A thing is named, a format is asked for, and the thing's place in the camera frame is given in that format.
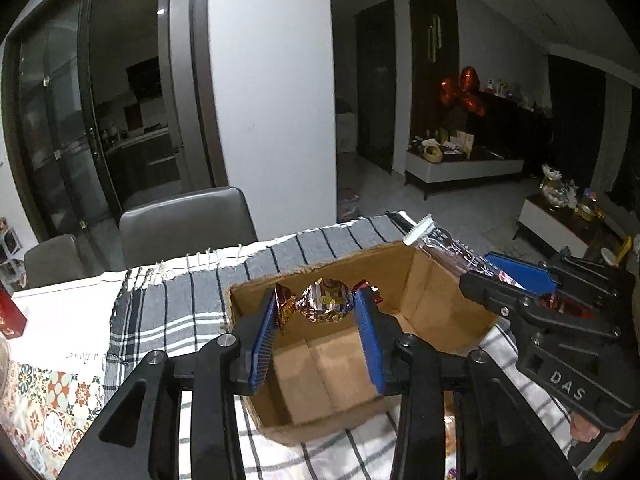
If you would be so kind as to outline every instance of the chair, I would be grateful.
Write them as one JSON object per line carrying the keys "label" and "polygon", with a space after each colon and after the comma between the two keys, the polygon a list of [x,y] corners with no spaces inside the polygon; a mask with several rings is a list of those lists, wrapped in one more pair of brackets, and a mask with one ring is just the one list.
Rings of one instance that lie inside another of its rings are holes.
{"label": "chair", "polygon": [[215,187],[125,212],[120,238],[127,268],[257,241],[244,194]]}
{"label": "chair", "polygon": [[73,235],[47,240],[24,254],[24,270],[31,288],[72,282],[89,273],[80,259],[78,241]]}

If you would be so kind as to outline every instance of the colorful patterned placemat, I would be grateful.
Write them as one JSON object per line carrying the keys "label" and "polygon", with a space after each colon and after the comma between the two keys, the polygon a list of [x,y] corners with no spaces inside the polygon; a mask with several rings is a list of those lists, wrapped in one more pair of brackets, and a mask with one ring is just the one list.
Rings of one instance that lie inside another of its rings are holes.
{"label": "colorful patterned placemat", "polygon": [[53,480],[100,413],[100,378],[43,370],[11,361],[0,425],[17,452]]}

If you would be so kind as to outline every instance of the gray striped cloth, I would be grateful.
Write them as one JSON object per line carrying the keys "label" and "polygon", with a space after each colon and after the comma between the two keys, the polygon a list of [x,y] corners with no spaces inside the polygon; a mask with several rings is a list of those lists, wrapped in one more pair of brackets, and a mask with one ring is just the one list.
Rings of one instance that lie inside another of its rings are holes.
{"label": "gray striped cloth", "polygon": [[[233,284],[307,265],[330,262],[363,248],[402,239],[388,217],[361,219],[297,234],[230,267],[189,271],[147,288],[123,286],[114,305],[110,350],[105,370],[108,400],[149,351],[170,356],[198,351],[228,328],[225,289]],[[517,370],[515,346],[508,328],[495,326],[481,347],[489,352],[536,410],[567,452],[569,416],[564,407]],[[238,431],[247,479],[386,480],[396,444],[399,407],[351,428],[298,446],[282,446],[264,438],[236,397]],[[182,396],[178,471],[191,478],[191,394]],[[455,466],[454,457],[447,461]]]}

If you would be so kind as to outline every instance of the blue gripper pad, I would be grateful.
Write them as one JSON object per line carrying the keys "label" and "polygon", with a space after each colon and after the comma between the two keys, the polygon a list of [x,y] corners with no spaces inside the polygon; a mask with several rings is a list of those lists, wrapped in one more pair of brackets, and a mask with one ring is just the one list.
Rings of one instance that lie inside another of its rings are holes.
{"label": "blue gripper pad", "polygon": [[[370,303],[373,303],[375,312],[370,312]],[[373,327],[371,316],[377,314],[378,307],[374,302],[367,301],[364,295],[364,289],[358,290],[354,297],[355,308],[353,309],[360,332],[360,341],[364,358],[367,362],[367,370],[369,370],[369,379],[376,387],[379,395],[385,393],[385,374],[383,371],[383,355],[378,338]]]}
{"label": "blue gripper pad", "polygon": [[251,374],[249,384],[254,391],[264,383],[271,362],[271,352],[276,339],[276,297],[272,294],[269,306],[264,311],[258,336],[251,352]]}
{"label": "blue gripper pad", "polygon": [[544,296],[556,291],[558,285],[545,269],[498,253],[489,253],[485,258],[510,275],[525,290],[537,296]]}

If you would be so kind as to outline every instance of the shiny candy wrapper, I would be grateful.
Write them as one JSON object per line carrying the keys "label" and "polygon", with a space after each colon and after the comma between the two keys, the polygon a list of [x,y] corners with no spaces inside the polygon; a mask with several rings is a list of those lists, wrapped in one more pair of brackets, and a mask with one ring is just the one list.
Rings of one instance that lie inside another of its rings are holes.
{"label": "shiny candy wrapper", "polygon": [[[356,291],[371,286],[366,280],[356,283],[351,288],[339,280],[320,278],[309,285],[304,292],[297,297],[284,285],[276,283],[276,305],[278,307],[277,323],[280,329],[284,329],[287,321],[296,312],[300,312],[308,320],[313,322],[340,321],[353,310],[353,298]],[[371,286],[376,303],[380,303],[377,288]]]}

